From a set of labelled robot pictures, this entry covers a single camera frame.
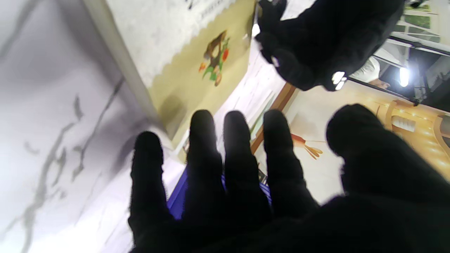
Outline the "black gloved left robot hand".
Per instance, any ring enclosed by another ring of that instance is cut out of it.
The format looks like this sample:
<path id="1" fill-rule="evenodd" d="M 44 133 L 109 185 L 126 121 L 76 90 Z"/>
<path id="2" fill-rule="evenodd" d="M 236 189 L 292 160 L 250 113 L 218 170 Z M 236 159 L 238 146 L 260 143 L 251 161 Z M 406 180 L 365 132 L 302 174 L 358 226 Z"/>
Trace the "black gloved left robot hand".
<path id="1" fill-rule="evenodd" d="M 260 0 L 255 40 L 283 80 L 308 91 L 336 91 L 339 76 L 358 71 L 389 38 L 404 0 L 316 0 L 294 19 L 282 19 L 286 0 Z"/>

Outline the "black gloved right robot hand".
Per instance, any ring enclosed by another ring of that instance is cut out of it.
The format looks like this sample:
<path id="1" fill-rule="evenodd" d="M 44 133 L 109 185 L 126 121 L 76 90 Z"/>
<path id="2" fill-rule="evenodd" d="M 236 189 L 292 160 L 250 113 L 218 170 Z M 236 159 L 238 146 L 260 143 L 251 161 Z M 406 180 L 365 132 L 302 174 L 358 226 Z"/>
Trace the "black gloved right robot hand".
<path id="1" fill-rule="evenodd" d="M 324 205 L 307 189 L 283 113 L 264 114 L 263 134 L 271 203 L 243 114 L 226 114 L 223 160 L 212 114 L 196 111 L 177 220 L 167 207 L 160 139 L 140 133 L 130 173 L 132 252 L 449 252 L 449 182 L 366 107 L 345 105 L 328 122 L 327 143 L 344 161 L 344 193 Z"/>

